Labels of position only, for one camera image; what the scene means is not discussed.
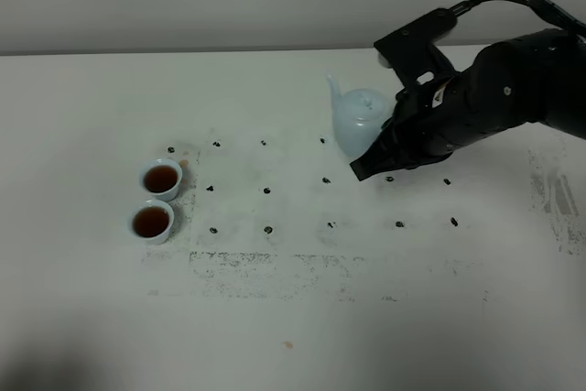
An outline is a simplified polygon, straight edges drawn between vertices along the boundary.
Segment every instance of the white teacup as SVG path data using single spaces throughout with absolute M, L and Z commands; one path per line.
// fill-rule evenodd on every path
M 149 176 L 151 176 L 152 178 L 152 175 L 149 175 L 149 173 L 153 172 L 153 170 L 158 167 L 169 167 L 175 170 L 175 172 L 177 173 L 177 179 L 174 182 L 173 186 L 167 185 L 166 187 L 163 187 L 163 190 L 155 190 L 155 187 L 151 186 L 151 188 L 149 188 L 147 186 L 148 182 L 146 183 L 146 179 L 148 179 Z M 140 186 L 149 193 L 151 193 L 154 198 L 159 199 L 160 201 L 172 201 L 177 197 L 177 193 L 179 192 L 179 185 L 181 184 L 181 180 L 183 179 L 183 169 L 181 168 L 180 164 L 178 164 L 172 159 L 156 159 L 152 162 L 149 162 L 143 168 L 143 170 L 140 173 L 139 179 Z
M 143 235 L 141 234 L 140 223 L 137 221 L 141 212 L 147 210 L 148 208 L 159 208 L 164 210 L 167 213 L 167 221 L 168 224 L 165 228 L 161 228 L 161 231 L 156 235 Z M 173 212 L 173 208 L 164 202 L 158 201 L 156 199 L 152 199 L 150 201 L 145 201 L 141 205 L 139 205 L 132 215 L 128 218 L 128 231 L 134 237 L 138 238 L 139 240 L 144 241 L 146 244 L 161 244 L 168 239 L 168 235 L 171 232 L 171 226 L 173 226 L 173 222 L 175 221 L 175 213 Z

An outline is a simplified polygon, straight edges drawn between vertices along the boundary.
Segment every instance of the white table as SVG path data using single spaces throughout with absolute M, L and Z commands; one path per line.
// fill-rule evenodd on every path
M 3 364 L 70 343 L 141 391 L 582 390 L 586 142 L 525 125 L 358 182 L 328 72 L 399 90 L 370 49 L 0 59 Z M 167 156 L 181 223 L 146 247 L 126 216 Z

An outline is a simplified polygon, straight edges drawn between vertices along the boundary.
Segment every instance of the black robotic arm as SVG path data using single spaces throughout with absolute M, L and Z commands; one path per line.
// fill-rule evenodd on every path
M 351 164 L 358 180 L 440 162 L 526 122 L 586 139 L 586 26 L 549 0 L 505 0 L 531 7 L 558 29 L 493 44 L 464 72 L 433 45 L 458 16 L 487 1 L 436 9 L 375 42 L 405 89 L 380 136 Z M 420 84 L 427 72 L 433 79 Z

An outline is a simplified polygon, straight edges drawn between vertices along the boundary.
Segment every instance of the brown tea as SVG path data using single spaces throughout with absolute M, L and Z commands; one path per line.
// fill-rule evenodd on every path
M 173 188 L 179 178 L 177 171 L 169 165 L 159 165 L 148 171 L 143 179 L 145 187 L 150 192 L 160 193 Z
M 167 229 L 167 212 L 160 206 L 149 206 L 140 210 L 132 221 L 132 229 L 141 237 L 156 237 Z

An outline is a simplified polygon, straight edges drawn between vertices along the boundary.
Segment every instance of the teapot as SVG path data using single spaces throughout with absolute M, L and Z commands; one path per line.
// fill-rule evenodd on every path
M 331 75 L 327 79 L 336 142 L 350 159 L 359 158 L 391 117 L 391 103 L 386 96 L 373 89 L 356 89 L 342 95 L 336 79 Z

